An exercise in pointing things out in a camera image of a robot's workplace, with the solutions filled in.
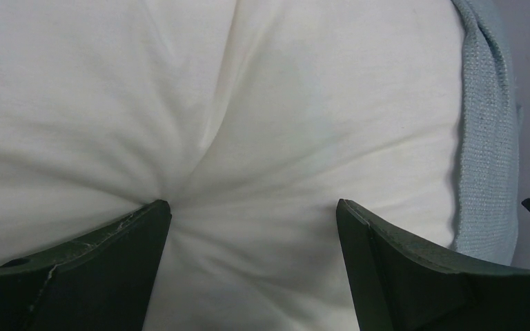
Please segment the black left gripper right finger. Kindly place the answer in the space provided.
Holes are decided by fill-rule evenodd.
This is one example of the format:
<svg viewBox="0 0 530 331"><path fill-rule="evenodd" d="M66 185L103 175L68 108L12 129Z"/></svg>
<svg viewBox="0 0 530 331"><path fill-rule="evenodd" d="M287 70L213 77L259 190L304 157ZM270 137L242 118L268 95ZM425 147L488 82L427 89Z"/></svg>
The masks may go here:
<svg viewBox="0 0 530 331"><path fill-rule="evenodd" d="M336 221L361 330L530 330L530 270L444 248L351 200Z"/></svg>

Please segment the white pillow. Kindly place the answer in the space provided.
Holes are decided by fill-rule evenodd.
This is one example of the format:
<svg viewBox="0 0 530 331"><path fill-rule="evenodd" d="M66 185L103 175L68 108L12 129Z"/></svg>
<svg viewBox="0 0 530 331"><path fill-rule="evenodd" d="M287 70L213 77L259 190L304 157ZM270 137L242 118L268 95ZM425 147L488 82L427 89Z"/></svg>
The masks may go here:
<svg viewBox="0 0 530 331"><path fill-rule="evenodd" d="M335 207L455 236L450 1L0 1L0 262L143 204L147 330L356 330Z"/></svg>

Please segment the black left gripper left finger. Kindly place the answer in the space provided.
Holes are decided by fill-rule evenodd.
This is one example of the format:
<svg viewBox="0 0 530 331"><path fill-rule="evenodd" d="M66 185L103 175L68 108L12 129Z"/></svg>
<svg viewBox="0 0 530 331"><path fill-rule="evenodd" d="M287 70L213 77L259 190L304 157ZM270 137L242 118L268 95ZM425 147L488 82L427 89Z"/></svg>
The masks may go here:
<svg viewBox="0 0 530 331"><path fill-rule="evenodd" d="M0 265L0 330L141 330L171 219L158 200Z"/></svg>

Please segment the blue pillowcase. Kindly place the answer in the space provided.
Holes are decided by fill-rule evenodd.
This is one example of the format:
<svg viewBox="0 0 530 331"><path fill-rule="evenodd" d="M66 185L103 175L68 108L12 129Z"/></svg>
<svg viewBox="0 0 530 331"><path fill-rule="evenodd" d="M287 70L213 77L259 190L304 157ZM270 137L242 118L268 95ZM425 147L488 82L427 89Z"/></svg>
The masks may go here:
<svg viewBox="0 0 530 331"><path fill-rule="evenodd" d="M454 248L510 265L518 239L522 111L509 42L492 1L453 4L464 28Z"/></svg>

